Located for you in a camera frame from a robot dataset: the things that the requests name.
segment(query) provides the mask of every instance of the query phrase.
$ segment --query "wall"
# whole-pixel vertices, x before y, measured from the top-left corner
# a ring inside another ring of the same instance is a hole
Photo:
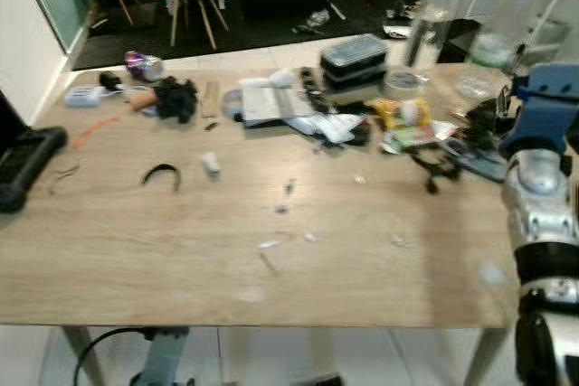
[[[35,121],[66,61],[36,0],[0,0],[0,88]]]

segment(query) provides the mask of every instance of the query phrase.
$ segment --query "black cable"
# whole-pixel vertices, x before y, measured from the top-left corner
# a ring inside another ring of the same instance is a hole
[[[82,363],[84,362],[90,351],[93,349],[93,347],[100,341],[107,339],[108,337],[114,334],[126,334],[129,332],[138,332],[140,334],[145,334],[147,331],[148,329],[142,327],[121,327],[120,329],[111,330],[105,334],[102,334],[97,339],[92,341],[89,345],[86,346],[84,350],[82,350],[82,353],[79,356],[79,360],[76,362],[76,366],[74,367],[74,375],[72,376],[72,386],[79,386],[79,371],[81,370]]]

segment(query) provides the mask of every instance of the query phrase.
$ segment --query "yellow package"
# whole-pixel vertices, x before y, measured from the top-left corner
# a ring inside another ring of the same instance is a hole
[[[391,130],[402,127],[428,126],[432,122],[431,110],[425,99],[376,99],[368,103],[382,117],[384,126]]]

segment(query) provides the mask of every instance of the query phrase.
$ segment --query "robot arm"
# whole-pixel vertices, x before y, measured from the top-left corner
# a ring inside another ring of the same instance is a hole
[[[579,228],[561,162],[579,109],[579,65],[537,66],[517,94],[525,104],[499,148],[509,161],[502,199],[521,283],[517,373],[528,386],[577,386]]]

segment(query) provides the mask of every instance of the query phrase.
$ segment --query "plastic bottle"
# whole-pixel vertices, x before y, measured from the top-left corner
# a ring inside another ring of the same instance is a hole
[[[421,0],[406,44],[404,65],[428,70],[438,60],[459,0]]]
[[[457,88],[465,98],[476,102],[496,97],[494,75],[508,72],[542,4],[543,0],[499,0],[470,48],[470,65],[459,77]]]

